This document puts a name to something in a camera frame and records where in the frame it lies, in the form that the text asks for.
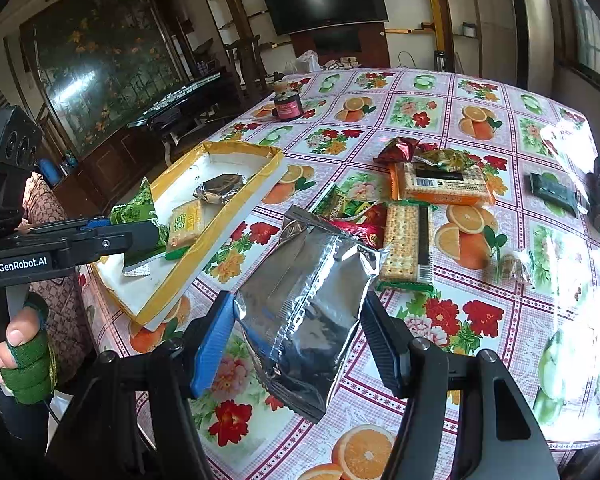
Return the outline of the left hand green glove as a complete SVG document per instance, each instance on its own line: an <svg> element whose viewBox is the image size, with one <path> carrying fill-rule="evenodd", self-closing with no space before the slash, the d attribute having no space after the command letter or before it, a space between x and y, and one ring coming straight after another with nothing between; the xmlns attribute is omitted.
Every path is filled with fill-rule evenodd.
<svg viewBox="0 0 600 480"><path fill-rule="evenodd" d="M56 358L48 343L46 321L48 307L36 292L29 292L23 307L34 311L38 317L38 330L22 344L6 348L14 358L13 368L0 367L0 390L18 404L33 405L46 401L56 386Z"/></svg>

